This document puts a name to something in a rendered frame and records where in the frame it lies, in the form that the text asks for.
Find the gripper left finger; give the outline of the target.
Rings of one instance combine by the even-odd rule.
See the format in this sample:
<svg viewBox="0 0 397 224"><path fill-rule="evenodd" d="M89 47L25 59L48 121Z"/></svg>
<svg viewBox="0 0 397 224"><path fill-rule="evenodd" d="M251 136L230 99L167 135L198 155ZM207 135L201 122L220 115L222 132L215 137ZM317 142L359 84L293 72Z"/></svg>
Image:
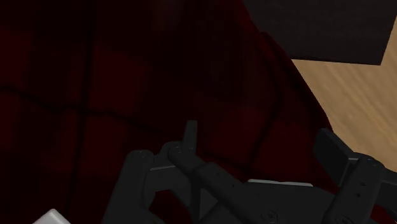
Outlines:
<svg viewBox="0 0 397 224"><path fill-rule="evenodd" d="M131 151L101 224L248 224L244 184L195 151L197 123L158 154Z"/></svg>

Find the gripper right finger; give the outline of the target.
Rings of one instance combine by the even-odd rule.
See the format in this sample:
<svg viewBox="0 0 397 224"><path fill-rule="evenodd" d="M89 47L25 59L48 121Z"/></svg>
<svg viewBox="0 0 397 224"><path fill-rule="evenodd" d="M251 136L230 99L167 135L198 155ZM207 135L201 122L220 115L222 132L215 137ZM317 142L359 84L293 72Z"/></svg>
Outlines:
<svg viewBox="0 0 397 224"><path fill-rule="evenodd" d="M381 206L397 224L397 172L354 152L329 129L317 132L313 154L339 187L321 224L379 224L370 215Z"/></svg>

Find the dark red sofa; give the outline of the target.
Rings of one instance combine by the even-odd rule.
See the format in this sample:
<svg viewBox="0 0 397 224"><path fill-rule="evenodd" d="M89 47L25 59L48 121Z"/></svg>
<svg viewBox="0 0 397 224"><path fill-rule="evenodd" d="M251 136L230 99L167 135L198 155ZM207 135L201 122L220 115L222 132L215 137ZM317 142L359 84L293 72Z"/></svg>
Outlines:
<svg viewBox="0 0 397 224"><path fill-rule="evenodd" d="M0 224L100 224L126 155L188 120L239 180L337 191L328 117L242 0L0 0Z"/></svg>

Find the white box-shaped object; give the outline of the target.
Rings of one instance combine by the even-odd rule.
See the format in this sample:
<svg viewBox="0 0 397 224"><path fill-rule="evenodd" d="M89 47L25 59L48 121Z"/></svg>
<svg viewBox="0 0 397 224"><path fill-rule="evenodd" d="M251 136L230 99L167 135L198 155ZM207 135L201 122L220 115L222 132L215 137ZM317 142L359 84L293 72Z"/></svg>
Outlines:
<svg viewBox="0 0 397 224"><path fill-rule="evenodd" d="M37 219L33 224L71 224L56 209L51 209Z"/></svg>

